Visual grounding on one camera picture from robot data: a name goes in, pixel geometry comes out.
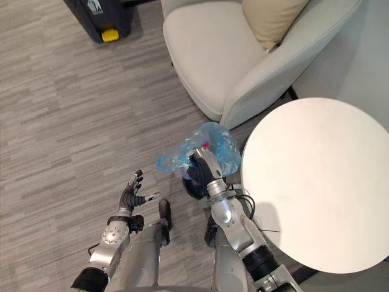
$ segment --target plastic bag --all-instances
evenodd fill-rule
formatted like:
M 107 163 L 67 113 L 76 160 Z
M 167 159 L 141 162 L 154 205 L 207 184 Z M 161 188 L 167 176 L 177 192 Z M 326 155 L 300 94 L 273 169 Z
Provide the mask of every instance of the plastic bag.
M 187 169 L 191 166 L 188 152 L 200 146 L 208 147 L 215 155 L 223 176 L 229 176 L 238 170 L 241 154 L 236 140 L 226 128 L 215 122 L 202 124 L 183 143 L 166 149 L 159 156 L 157 169 L 163 172 Z

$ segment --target table top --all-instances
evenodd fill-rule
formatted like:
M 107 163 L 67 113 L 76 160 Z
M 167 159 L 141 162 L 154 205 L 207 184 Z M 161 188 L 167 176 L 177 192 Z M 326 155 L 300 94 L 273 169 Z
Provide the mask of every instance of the table top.
M 241 178 L 254 221 L 296 261 L 353 273 L 389 255 L 389 134 L 333 99 L 269 113 L 244 149 Z

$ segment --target armchair armrest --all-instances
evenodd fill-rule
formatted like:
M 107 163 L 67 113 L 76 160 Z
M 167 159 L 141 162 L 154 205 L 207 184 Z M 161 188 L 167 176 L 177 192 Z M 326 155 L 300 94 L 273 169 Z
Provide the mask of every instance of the armchair armrest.
M 281 46 L 232 86 L 220 124 L 236 127 L 274 103 L 331 41 L 360 2 L 311 0 Z

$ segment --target beige pillow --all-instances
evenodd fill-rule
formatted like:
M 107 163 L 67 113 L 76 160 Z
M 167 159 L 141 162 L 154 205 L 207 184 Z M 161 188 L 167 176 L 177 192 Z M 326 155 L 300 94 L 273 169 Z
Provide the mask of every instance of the beige pillow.
M 255 37 L 265 50 L 272 50 L 308 1 L 243 0 L 242 7 Z

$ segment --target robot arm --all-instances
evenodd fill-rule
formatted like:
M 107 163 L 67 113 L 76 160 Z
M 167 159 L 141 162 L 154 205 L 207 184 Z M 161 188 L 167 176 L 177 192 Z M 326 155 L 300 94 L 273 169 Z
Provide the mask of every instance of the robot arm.
M 227 190 L 214 155 L 201 147 L 191 158 L 195 167 L 187 172 L 197 183 L 206 184 L 212 218 L 239 254 L 255 288 L 261 292 L 302 292 L 285 266 L 277 263 L 255 223 L 245 215 L 235 191 Z
M 143 229 L 143 217 L 133 216 L 136 206 L 153 200 L 156 196 L 137 196 L 143 180 L 142 171 L 133 174 L 124 189 L 117 212 L 108 219 L 100 243 L 94 250 L 85 269 L 74 280 L 74 291 L 103 292 L 115 273 L 122 252 L 129 245 L 132 231 Z

